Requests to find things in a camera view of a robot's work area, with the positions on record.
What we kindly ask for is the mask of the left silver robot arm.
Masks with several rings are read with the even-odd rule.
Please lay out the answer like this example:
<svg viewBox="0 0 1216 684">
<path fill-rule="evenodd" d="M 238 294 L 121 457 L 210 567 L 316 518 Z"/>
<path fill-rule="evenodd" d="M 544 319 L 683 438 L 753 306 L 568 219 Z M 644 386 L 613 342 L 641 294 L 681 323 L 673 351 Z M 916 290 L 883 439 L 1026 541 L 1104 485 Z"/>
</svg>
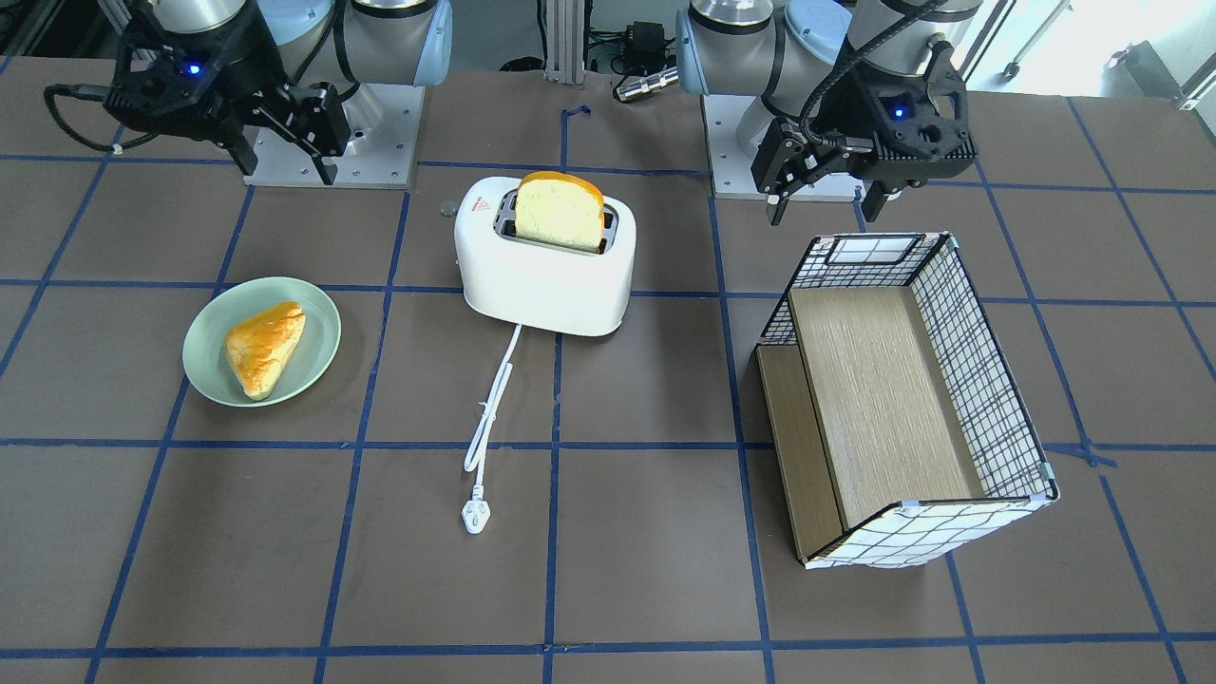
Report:
<svg viewBox="0 0 1216 684">
<path fill-rule="evenodd" d="M 846 173 L 886 200 L 976 163 L 955 40 L 978 1 L 692 1 L 677 28 L 681 86 L 754 96 L 769 114 L 754 187 L 778 225 L 798 190 Z"/>
</svg>

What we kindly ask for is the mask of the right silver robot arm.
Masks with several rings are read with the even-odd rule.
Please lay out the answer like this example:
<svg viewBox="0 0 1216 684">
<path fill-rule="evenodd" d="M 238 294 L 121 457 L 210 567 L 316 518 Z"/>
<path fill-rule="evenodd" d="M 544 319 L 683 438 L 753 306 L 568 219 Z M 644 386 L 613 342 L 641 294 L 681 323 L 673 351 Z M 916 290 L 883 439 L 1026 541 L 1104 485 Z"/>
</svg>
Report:
<svg viewBox="0 0 1216 684">
<path fill-rule="evenodd" d="M 139 1 L 105 111 L 227 152 L 254 186 L 405 189 L 447 1 Z"/>
</svg>

